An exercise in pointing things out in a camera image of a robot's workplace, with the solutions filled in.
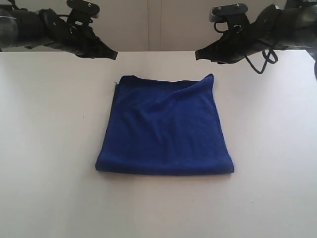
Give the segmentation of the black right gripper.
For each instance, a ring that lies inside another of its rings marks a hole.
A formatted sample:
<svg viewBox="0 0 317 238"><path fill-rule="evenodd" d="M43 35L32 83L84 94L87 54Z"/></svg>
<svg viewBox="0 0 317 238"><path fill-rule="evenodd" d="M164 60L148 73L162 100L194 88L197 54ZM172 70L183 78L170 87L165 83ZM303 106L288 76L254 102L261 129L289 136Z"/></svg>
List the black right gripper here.
<svg viewBox="0 0 317 238"><path fill-rule="evenodd" d="M275 40L271 38L274 23L270 21L227 21L222 37L195 51L196 60L209 60L218 64L234 64L242 59L265 51L271 51Z"/></svg>

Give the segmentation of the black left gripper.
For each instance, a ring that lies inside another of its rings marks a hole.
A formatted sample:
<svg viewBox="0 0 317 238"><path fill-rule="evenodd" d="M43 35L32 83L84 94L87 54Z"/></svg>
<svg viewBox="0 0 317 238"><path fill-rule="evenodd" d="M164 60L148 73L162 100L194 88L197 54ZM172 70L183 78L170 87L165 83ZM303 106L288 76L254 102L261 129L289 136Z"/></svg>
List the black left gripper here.
<svg viewBox="0 0 317 238"><path fill-rule="evenodd" d="M92 28L80 22L69 24L52 9L41 10L46 34L45 47L75 54L83 59L116 60L117 51L108 47Z"/></svg>

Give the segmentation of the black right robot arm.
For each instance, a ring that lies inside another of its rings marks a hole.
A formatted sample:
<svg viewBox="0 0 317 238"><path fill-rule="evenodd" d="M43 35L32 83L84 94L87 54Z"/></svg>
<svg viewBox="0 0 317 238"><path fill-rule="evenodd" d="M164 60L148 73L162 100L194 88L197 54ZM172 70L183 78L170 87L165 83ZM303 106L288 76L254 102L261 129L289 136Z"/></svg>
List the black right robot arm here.
<svg viewBox="0 0 317 238"><path fill-rule="evenodd" d="M244 57L273 50L315 50L317 48L317 3L302 1L293 8L271 4L251 23L244 3L214 7L210 22L226 23L221 38L195 51L197 60L234 64Z"/></svg>

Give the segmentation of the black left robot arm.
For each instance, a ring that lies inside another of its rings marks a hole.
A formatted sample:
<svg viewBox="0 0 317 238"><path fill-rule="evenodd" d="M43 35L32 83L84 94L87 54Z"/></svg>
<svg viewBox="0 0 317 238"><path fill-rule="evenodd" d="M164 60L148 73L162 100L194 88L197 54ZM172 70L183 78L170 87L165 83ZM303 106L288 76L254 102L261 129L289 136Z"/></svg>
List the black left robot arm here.
<svg viewBox="0 0 317 238"><path fill-rule="evenodd" d="M117 52L95 35L90 24L100 12L85 0L68 0L71 12L63 19L51 8L36 12L19 8L15 1L0 6L0 48L44 46L72 53L80 58L111 59Z"/></svg>

